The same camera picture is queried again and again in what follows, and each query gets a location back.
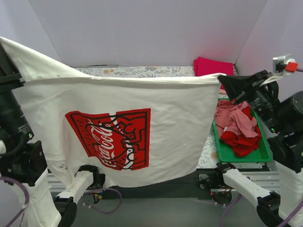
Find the white Coca-Cola t-shirt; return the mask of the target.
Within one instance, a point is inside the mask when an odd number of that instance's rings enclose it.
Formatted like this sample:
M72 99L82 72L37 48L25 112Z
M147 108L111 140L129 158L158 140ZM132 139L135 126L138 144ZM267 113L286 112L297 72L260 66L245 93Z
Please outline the white Coca-Cola t-shirt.
M25 81L13 93L66 186L83 165L120 187L195 172L217 105L217 74L97 77L7 38L0 43Z

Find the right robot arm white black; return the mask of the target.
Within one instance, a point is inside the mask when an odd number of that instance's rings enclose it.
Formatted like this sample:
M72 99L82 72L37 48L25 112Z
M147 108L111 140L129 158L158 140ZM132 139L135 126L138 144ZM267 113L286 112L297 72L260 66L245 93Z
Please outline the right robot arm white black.
M257 210L268 227L303 224L303 94L278 99L277 77L267 71L251 76L218 77L233 104L247 102L264 125L275 134L268 144L279 173L280 191L266 190L245 177L232 164L215 169L215 184L235 189Z

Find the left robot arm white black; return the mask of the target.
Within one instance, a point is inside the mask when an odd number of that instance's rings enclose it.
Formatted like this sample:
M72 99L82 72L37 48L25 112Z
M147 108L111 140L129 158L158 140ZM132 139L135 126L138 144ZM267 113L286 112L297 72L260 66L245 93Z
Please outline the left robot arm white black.
M82 79L90 76L0 40L0 174L24 203L29 227L71 226L85 191L104 185L76 135L91 122L67 120L82 104Z

